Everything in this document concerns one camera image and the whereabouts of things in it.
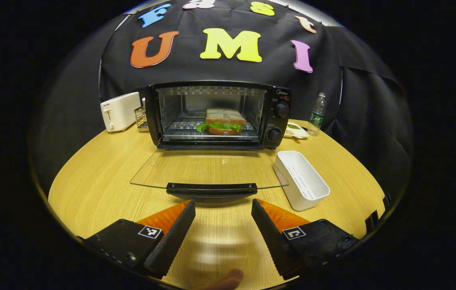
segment bottle label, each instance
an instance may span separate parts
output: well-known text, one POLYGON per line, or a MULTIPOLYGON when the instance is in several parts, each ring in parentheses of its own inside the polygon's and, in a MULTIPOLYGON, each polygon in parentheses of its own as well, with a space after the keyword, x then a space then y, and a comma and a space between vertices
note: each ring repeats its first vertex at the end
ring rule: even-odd
POLYGON ((315 126, 321 126, 323 124, 323 117, 324 114, 320 114, 318 112, 312 112, 312 117, 310 122, 313 123, 315 126))

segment foam letter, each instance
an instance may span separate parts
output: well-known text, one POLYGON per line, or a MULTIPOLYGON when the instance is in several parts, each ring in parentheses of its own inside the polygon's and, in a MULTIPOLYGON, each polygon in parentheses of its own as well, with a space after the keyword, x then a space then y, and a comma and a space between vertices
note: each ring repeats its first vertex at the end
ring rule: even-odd
POLYGON ((162 62, 171 51, 172 40, 175 35, 178 35, 178 31, 169 31, 166 33, 160 34, 158 37, 162 39, 160 44, 160 50, 158 53, 151 57, 145 56, 145 50, 147 49, 147 44, 153 39, 152 36, 141 38, 133 42, 133 50, 130 62, 132 66, 136 68, 145 68, 146 66, 154 66, 162 62))
POLYGON ((256 32, 241 31, 234 39, 222 28, 207 28, 203 32, 208 36, 206 38, 205 51, 199 55, 201 58, 220 58, 221 53, 217 51, 217 46, 219 46, 227 58, 232 58, 240 48, 240 53, 237 54, 238 59, 254 62, 262 61, 257 44, 260 35, 256 32))
POLYGON ((171 6, 171 4, 169 4, 169 3, 164 4, 158 8, 155 8, 155 9, 149 11, 148 13, 142 15, 141 17, 139 17, 139 19, 142 18, 142 20, 144 20, 144 25, 142 27, 143 28, 148 27, 149 25, 164 18, 164 14, 167 12, 167 9, 165 9, 165 8, 169 7, 169 6, 171 6))
POLYGON ((302 16, 298 16, 298 15, 296 15, 295 17, 298 18, 298 19, 300 20, 301 26, 303 26, 303 28, 305 28, 306 31, 309 31, 309 32, 312 32, 312 33, 318 33, 317 31, 315 31, 315 30, 311 27, 311 25, 313 25, 313 24, 312 24, 311 22, 309 22, 309 21, 307 20, 307 18, 304 18, 304 17, 302 17, 302 16))
POLYGON ((183 9, 212 8, 215 1, 216 0, 191 0, 187 4, 183 5, 183 9))
POLYGON ((313 72, 314 70, 309 64, 308 54, 308 51, 311 49, 311 47, 298 40, 291 40, 291 42, 296 48, 296 62, 294 63, 294 67, 300 71, 313 72))
POLYGON ((273 6, 262 2, 252 2, 250 9, 255 13, 260 13, 268 16, 274 15, 273 6))

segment white toaster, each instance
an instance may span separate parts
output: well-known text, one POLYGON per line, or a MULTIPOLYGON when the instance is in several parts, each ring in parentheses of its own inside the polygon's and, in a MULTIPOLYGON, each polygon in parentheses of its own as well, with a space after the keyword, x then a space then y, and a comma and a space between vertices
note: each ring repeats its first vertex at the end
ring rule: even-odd
POLYGON ((134 110, 139 107, 140 96, 138 92, 124 94, 101 103, 106 130, 108 132, 126 130, 136 121, 134 110))

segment water bottle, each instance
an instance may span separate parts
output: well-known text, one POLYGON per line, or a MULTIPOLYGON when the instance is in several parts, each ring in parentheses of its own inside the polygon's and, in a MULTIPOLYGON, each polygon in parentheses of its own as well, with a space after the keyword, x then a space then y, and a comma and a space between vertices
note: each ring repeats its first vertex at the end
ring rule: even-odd
POLYGON ((325 110, 325 94, 319 93, 316 106, 312 110, 311 119, 309 120, 309 126, 307 127, 307 133, 312 136, 316 136, 323 125, 324 110, 325 110))

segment letter m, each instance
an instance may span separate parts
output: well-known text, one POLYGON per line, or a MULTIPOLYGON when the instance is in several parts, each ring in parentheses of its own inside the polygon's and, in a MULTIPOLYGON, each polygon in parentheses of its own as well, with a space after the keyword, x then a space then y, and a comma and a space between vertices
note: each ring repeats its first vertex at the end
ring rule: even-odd
POLYGON ((241 31, 235 38, 231 38, 222 28, 207 28, 203 31, 207 34, 205 51, 200 54, 201 58, 218 59, 221 53, 217 51, 217 46, 221 48, 227 58, 239 50, 237 58, 245 61, 261 62, 257 40, 261 35, 253 31, 241 31))

